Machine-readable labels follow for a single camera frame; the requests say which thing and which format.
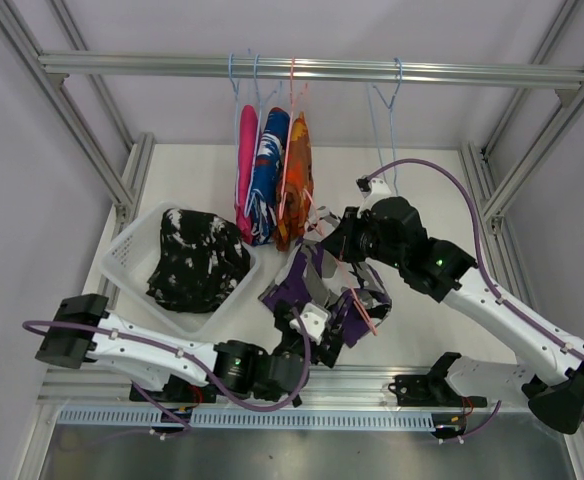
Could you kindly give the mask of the purple grey patterned trousers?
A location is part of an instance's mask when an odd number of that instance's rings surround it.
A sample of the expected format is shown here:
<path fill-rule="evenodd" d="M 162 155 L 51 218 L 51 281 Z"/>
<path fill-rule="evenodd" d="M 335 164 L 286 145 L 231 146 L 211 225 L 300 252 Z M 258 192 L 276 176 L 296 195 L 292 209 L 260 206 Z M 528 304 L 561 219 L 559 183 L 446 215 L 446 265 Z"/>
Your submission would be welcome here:
<path fill-rule="evenodd" d="M 318 208 L 321 226 L 328 236 L 340 218 L 327 207 Z M 259 296 L 271 311 L 278 300 L 304 306 L 312 302 L 326 309 L 333 326 L 338 327 L 344 344 L 352 348 L 370 330 L 353 303 L 350 290 L 343 283 L 335 257 L 320 244 L 321 236 L 308 223 L 304 236 L 295 241 L 286 264 Z M 376 327 L 392 309 L 392 300 L 378 272 L 366 262 L 343 263 L 349 281 Z"/>

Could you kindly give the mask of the orange patterned trousers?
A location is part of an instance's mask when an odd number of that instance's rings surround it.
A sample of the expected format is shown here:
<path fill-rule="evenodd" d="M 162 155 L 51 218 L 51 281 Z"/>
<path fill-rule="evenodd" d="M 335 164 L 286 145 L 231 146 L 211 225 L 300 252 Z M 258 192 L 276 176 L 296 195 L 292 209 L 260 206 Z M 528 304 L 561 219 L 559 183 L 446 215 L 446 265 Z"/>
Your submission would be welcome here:
<path fill-rule="evenodd" d="M 283 204 L 282 215 L 277 215 L 274 239 L 279 251 L 287 251 L 291 243 L 305 233 L 310 203 L 302 198 L 303 188 L 313 195 L 312 151 L 305 114 L 294 120 L 291 139 L 286 151 L 285 174 L 277 185 L 277 206 Z"/>

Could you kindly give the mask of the black white patterned trousers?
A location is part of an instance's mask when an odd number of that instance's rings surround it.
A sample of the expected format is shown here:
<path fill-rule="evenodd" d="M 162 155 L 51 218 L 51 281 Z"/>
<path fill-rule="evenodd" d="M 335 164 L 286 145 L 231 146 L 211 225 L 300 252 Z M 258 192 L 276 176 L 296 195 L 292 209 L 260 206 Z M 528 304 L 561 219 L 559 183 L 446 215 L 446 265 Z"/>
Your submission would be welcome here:
<path fill-rule="evenodd" d="M 165 210 L 158 264 L 146 294 L 167 311 L 216 311 L 251 268 L 238 227 L 213 213 Z"/>

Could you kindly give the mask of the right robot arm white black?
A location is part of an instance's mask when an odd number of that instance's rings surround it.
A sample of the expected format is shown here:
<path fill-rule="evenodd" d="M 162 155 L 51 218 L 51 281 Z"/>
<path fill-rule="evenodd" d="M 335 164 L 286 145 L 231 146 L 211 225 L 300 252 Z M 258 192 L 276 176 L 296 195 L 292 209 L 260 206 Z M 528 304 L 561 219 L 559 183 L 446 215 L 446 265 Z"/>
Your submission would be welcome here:
<path fill-rule="evenodd" d="M 432 400 L 445 405 L 480 396 L 525 406 L 560 433 L 579 429 L 584 341 L 507 296 L 472 255 L 429 236 L 407 200 L 389 197 L 366 209 L 347 208 L 322 246 L 346 263 L 372 259 L 394 268 L 411 289 L 464 314 L 517 355 L 516 364 L 442 355 L 443 370 L 427 380 Z"/>

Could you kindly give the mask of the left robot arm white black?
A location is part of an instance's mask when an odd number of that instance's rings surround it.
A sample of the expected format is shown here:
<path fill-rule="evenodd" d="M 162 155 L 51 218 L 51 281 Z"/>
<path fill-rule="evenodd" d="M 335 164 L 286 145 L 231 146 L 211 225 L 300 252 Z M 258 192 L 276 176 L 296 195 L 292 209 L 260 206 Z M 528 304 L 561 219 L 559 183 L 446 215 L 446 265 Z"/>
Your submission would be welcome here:
<path fill-rule="evenodd" d="M 86 294 L 61 301 L 52 321 L 26 321 L 42 336 L 38 361 L 66 369 L 93 364 L 128 377 L 158 402 L 203 401 L 223 395 L 245 406 L 264 401 L 264 410 L 301 404 L 309 369 L 333 367 L 343 339 L 332 316 L 308 303 L 279 300 L 273 316 L 281 334 L 272 352 L 239 340 L 198 342 L 142 328 L 107 308 L 107 297 Z"/>

